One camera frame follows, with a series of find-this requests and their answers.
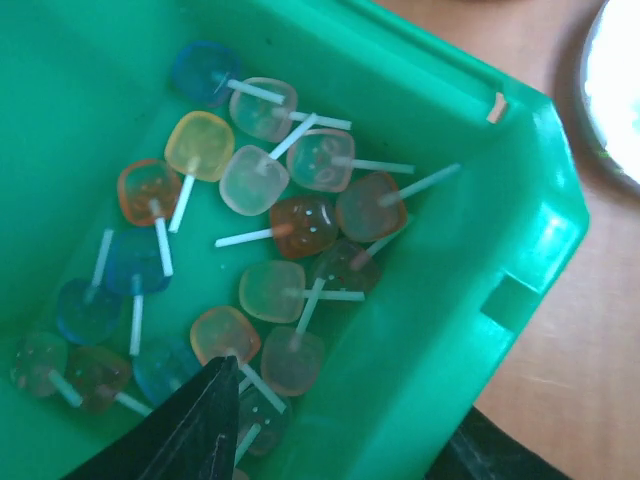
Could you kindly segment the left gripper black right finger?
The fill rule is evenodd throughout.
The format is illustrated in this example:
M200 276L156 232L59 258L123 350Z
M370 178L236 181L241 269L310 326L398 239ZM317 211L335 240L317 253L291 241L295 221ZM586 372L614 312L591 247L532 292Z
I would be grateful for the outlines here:
M570 477L472 407L430 467L427 479L569 480Z

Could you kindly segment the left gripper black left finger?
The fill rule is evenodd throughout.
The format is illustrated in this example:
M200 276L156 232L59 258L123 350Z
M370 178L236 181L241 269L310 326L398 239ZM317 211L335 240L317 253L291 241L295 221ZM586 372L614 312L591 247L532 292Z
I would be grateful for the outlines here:
M67 479L230 479L239 431L238 362L217 357Z

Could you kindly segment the green candy bin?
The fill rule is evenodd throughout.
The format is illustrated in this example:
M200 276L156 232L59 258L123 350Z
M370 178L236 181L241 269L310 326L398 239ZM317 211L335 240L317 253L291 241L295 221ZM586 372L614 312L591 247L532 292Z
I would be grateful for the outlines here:
M172 85L198 40L300 109L349 120L359 155L459 170L408 200L364 302L324 302L326 357L254 479L418 479L583 240L589 213L549 98L370 1L5 1L1 368L54 331L103 232L133 236L117 181L162 159L198 103Z

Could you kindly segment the round metal jar lid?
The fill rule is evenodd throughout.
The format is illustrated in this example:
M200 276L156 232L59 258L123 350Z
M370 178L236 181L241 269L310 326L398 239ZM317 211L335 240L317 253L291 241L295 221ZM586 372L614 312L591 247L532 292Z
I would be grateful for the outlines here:
M579 171L639 200L639 3L595 1L564 35L553 97Z

